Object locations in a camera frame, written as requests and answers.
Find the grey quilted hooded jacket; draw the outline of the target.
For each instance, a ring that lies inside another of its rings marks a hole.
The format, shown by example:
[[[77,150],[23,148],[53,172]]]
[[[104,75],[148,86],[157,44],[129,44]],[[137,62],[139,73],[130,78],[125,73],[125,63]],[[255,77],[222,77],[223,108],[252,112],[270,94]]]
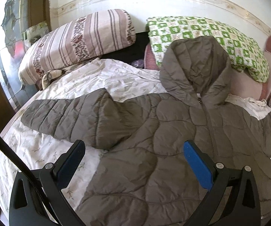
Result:
[[[183,155],[193,140],[215,162],[250,166],[261,215],[271,218],[271,112],[262,120],[226,102],[230,58],[212,36],[172,42],[164,93],[116,102],[106,89],[32,102],[30,129],[104,150],[77,214],[86,225],[182,225],[204,197]]]

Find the small floral cushion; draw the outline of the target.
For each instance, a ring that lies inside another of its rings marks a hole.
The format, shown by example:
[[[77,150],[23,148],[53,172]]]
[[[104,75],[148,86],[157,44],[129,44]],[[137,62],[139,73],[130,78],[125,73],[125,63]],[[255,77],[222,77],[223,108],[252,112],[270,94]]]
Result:
[[[23,40],[25,50],[28,50],[36,41],[49,33],[48,24],[46,21],[40,22],[37,25],[31,26],[23,32]]]

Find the stained glass door panel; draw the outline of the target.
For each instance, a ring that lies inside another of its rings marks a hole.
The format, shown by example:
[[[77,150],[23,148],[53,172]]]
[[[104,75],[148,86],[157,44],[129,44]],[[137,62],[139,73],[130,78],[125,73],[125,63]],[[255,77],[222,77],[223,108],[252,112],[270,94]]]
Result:
[[[0,84],[14,111],[37,92],[18,76],[27,50],[23,33],[28,28],[28,0],[0,0]]]

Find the striped floral pillow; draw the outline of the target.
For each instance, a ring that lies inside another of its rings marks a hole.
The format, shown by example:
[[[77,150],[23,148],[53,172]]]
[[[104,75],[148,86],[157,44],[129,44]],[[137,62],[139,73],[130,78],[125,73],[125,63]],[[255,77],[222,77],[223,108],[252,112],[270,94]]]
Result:
[[[85,15],[37,40],[25,53],[18,71],[23,85],[34,85],[50,70],[59,70],[135,43],[128,12],[110,9]]]

